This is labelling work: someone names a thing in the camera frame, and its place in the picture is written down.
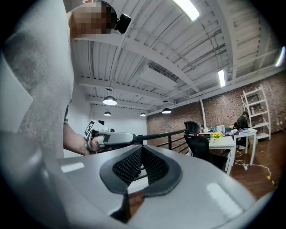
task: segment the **black railing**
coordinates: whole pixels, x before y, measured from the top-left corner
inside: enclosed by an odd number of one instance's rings
[[[163,144],[157,145],[157,147],[168,145],[168,149],[174,150],[174,149],[176,149],[176,148],[178,148],[180,146],[183,146],[184,144],[187,144],[187,143],[184,142],[184,143],[182,143],[182,144],[172,148],[172,143],[184,139],[184,137],[182,137],[182,138],[179,138],[179,139],[172,140],[172,136],[173,135],[177,135],[177,134],[181,134],[181,133],[184,133],[184,132],[185,132],[185,130],[180,130],[180,131],[167,132],[167,133],[163,133],[163,134],[152,134],[152,135],[145,135],[145,136],[137,136],[136,142],[142,143],[144,140],[152,140],[152,139],[157,139],[157,138],[168,137],[168,142],[165,142]],[[186,146],[181,151],[179,151],[179,153],[183,152],[187,148],[188,148],[188,146]],[[145,169],[144,167],[140,168],[140,170],[138,171],[138,177],[135,178],[133,181],[137,181],[139,179],[147,177],[147,175],[140,176],[141,171],[144,170],[144,169]]]

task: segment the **black chair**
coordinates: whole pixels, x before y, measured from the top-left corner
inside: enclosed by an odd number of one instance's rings
[[[214,155],[210,153],[209,141],[203,136],[192,136],[191,134],[198,134],[200,132],[200,126],[194,122],[185,122],[185,140],[190,147],[193,156],[203,159],[212,163],[214,166],[223,170],[227,162],[227,155],[230,150],[225,150],[221,155]]]

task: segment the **desk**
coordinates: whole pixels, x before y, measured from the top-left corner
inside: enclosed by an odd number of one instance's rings
[[[227,164],[225,167],[225,171],[227,170],[227,174],[231,173],[231,168],[234,163],[234,157],[236,154],[236,145],[234,140],[231,136],[218,138],[218,139],[211,139],[209,143],[210,149],[230,149],[231,152],[227,156]]]
[[[247,149],[248,149],[248,136],[252,136],[253,135],[253,149],[252,149],[252,155],[251,155],[251,160],[249,165],[252,165],[253,163],[253,159],[254,159],[254,155],[255,155],[255,148],[256,148],[256,132],[257,130],[249,128],[248,129],[249,132],[247,133],[239,133],[239,134],[234,134],[234,142],[236,144],[236,139],[237,138],[241,138],[241,137],[246,137],[246,146],[245,146],[245,153],[247,153]]]

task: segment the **person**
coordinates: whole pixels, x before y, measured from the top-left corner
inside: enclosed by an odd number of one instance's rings
[[[74,72],[71,42],[90,34],[106,34],[116,26],[115,10],[106,2],[85,0],[66,13],[63,1],[38,0],[22,16],[3,47],[3,57],[33,101],[19,133],[39,141],[63,157],[63,148],[89,155],[85,138],[68,125]],[[98,150],[98,139],[91,142]]]
[[[248,123],[247,123],[247,117],[248,113],[244,111],[242,115],[237,119],[237,129],[244,129],[244,128],[249,128]],[[237,147],[239,149],[245,149],[246,145],[246,137],[240,138],[240,141],[237,143]]]

